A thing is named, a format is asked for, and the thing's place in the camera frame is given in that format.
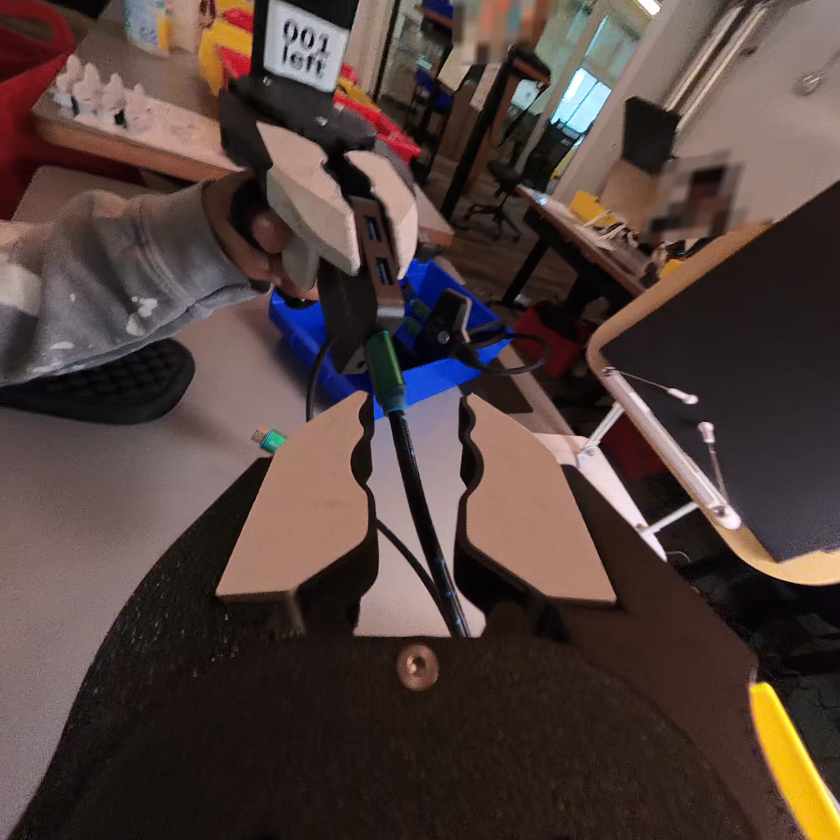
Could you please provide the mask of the white blue printed package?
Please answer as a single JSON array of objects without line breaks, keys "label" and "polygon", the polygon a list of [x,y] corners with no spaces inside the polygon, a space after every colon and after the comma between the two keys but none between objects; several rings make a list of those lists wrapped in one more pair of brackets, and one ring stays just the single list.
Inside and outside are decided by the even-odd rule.
[{"label": "white blue printed package", "polygon": [[158,56],[196,55],[215,23],[217,1],[122,1],[123,28],[135,46]]}]

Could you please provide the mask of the person's left hand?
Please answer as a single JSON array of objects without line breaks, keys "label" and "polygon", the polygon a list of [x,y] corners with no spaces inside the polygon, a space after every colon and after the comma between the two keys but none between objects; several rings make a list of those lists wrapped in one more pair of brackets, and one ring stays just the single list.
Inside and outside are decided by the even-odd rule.
[{"label": "person's left hand", "polygon": [[315,301],[289,278],[283,253],[291,231],[267,205],[251,171],[232,173],[202,187],[203,209],[226,257],[250,280],[278,287],[291,298]]}]

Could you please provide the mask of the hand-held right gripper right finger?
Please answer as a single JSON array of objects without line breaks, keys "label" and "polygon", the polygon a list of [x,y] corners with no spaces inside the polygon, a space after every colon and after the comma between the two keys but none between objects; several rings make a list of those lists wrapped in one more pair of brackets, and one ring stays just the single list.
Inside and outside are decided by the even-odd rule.
[{"label": "hand-held right gripper right finger", "polygon": [[458,407],[455,576],[482,611],[524,595],[607,607],[616,594],[563,466],[533,432],[477,395]]}]

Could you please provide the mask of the black multiport usb hub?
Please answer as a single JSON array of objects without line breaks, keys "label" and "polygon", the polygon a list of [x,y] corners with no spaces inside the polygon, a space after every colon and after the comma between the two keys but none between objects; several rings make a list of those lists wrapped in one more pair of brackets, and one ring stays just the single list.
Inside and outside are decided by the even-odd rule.
[{"label": "black multiport usb hub", "polygon": [[318,294],[332,365],[340,375],[366,370],[364,345],[376,333],[394,333],[405,316],[394,237],[385,208],[376,198],[352,196],[350,206],[360,269],[351,275],[322,259]]}]

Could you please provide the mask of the red bag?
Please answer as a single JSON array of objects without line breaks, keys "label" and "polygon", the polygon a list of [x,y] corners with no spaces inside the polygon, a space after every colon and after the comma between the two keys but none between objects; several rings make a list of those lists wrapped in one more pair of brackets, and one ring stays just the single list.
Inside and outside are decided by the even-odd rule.
[{"label": "red bag", "polygon": [[564,305],[549,300],[533,304],[511,330],[543,341],[516,338],[513,343],[533,361],[545,355],[541,371],[551,379],[560,378],[574,368],[592,335],[588,324],[572,316]]}]

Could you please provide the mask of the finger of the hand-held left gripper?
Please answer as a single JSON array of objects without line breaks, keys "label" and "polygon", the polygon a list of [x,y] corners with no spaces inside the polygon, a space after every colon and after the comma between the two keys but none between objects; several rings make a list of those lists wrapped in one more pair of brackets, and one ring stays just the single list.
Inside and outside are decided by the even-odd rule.
[{"label": "finger of the hand-held left gripper", "polygon": [[412,173],[391,151],[349,151],[346,156],[349,163],[368,178],[375,200],[384,208],[392,235],[396,278],[403,280],[419,239],[419,213]]},{"label": "finger of the hand-held left gripper", "polygon": [[291,232],[282,252],[286,273],[318,274],[326,261],[344,274],[357,274],[361,253],[354,213],[323,167],[323,149],[275,125],[259,123],[257,130],[271,160],[266,200]]}]

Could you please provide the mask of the large red object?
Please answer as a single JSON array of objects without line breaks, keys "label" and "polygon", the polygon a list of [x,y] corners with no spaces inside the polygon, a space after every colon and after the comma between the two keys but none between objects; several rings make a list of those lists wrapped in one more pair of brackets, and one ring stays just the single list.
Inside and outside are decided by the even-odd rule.
[{"label": "large red object", "polygon": [[2,1],[2,17],[36,25],[30,35],[1,25],[1,218],[10,219],[36,170],[56,165],[141,184],[138,170],[54,145],[35,130],[31,111],[76,50],[68,22],[34,1]]}]

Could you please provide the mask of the black office chair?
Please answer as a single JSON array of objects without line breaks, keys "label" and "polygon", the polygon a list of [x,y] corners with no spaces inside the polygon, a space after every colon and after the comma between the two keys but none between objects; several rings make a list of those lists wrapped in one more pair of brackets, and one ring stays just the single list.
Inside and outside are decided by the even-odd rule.
[{"label": "black office chair", "polygon": [[501,240],[505,229],[508,228],[512,233],[512,242],[517,244],[520,241],[522,231],[508,215],[506,204],[509,198],[518,195],[522,176],[514,167],[496,160],[489,161],[487,171],[497,184],[497,189],[493,195],[497,199],[497,203],[474,203],[470,205],[462,217],[462,222],[468,224],[473,216],[489,216],[497,227],[495,240]]}]

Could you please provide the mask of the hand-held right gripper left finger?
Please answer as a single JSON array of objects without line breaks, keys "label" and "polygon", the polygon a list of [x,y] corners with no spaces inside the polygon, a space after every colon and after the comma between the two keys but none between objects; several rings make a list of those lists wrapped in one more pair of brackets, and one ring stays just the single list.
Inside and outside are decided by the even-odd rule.
[{"label": "hand-held right gripper left finger", "polygon": [[307,422],[269,461],[217,583],[231,604],[280,603],[303,634],[353,634],[379,572],[373,400],[356,392]]}]

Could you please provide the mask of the red plastic bin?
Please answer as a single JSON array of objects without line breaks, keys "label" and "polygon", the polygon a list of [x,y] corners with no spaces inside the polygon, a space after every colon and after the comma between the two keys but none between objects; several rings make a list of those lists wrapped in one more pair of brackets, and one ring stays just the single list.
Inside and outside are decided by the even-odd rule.
[{"label": "red plastic bin", "polygon": [[341,109],[351,109],[374,126],[377,136],[391,152],[410,164],[419,155],[419,148],[396,124],[376,106],[369,103],[354,84],[352,69],[343,62],[333,102]]}]

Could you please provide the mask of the wooden desk black legs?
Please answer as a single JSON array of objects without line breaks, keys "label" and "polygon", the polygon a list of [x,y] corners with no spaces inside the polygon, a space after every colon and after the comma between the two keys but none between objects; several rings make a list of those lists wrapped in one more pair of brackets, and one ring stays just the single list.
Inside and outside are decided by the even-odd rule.
[{"label": "wooden desk black legs", "polygon": [[519,185],[517,195],[526,201],[523,221],[537,235],[537,241],[511,280],[498,303],[523,311],[522,299],[527,284],[542,259],[550,252],[578,274],[598,279],[608,278],[632,298],[645,287],[642,282],[648,261],[637,250],[621,252],[599,244],[592,228],[581,221],[571,208],[545,192]]}]

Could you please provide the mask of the yellow plastic bin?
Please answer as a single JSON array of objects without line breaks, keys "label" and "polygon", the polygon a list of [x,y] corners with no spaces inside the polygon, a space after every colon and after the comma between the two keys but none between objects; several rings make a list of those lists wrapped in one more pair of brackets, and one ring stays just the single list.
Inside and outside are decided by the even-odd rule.
[{"label": "yellow plastic bin", "polygon": [[584,226],[607,228],[623,222],[619,216],[608,211],[596,196],[583,190],[574,194],[569,209]]},{"label": "yellow plastic bin", "polygon": [[809,839],[839,838],[839,804],[767,682],[749,688],[753,726],[776,786]]},{"label": "yellow plastic bin", "polygon": [[250,70],[255,3],[200,1],[197,9],[197,65],[215,97],[232,79]]}]

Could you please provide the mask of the silver hub adapter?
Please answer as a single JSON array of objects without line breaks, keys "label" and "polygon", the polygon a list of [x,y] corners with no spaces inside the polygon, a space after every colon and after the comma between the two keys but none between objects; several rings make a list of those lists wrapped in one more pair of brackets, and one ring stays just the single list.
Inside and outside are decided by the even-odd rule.
[{"label": "silver hub adapter", "polygon": [[473,300],[462,291],[445,288],[425,316],[414,340],[414,353],[421,364],[457,359],[469,342],[468,321]]}]

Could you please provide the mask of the person's left forearm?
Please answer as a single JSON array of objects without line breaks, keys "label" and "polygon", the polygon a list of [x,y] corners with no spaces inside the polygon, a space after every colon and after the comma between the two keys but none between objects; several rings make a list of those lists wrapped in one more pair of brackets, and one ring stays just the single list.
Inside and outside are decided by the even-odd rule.
[{"label": "person's left forearm", "polygon": [[223,252],[202,191],[90,191],[48,222],[3,221],[2,387],[117,360],[267,291]]}]

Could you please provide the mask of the blue plastic bin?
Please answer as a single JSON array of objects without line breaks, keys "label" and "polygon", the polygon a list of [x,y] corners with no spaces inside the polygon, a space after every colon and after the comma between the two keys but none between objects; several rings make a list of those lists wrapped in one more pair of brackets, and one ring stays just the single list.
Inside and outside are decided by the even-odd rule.
[{"label": "blue plastic bin", "polygon": [[[409,301],[412,298],[420,298],[430,309],[445,288],[469,295],[473,304],[467,330],[469,336],[476,339],[476,352],[480,363],[488,365],[509,345],[511,331],[503,328],[484,303],[436,262],[414,259],[402,281],[402,288],[407,292]],[[327,339],[321,304],[293,308],[278,291],[275,291],[269,301],[269,320],[278,328],[290,352],[309,371]],[[479,375],[478,370],[456,359],[421,364],[415,356],[414,347],[409,350],[394,338],[393,342],[402,367],[406,384],[406,403],[409,406],[459,387]]]}]

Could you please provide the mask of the row of white small bottles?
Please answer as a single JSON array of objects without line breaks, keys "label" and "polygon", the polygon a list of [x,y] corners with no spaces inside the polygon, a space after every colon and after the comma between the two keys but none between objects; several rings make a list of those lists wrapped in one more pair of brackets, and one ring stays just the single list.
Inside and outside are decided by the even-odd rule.
[{"label": "row of white small bottles", "polygon": [[153,98],[141,84],[127,87],[117,73],[103,81],[98,68],[67,59],[51,88],[54,103],[78,123],[131,142],[210,161],[223,155],[215,121]]}]

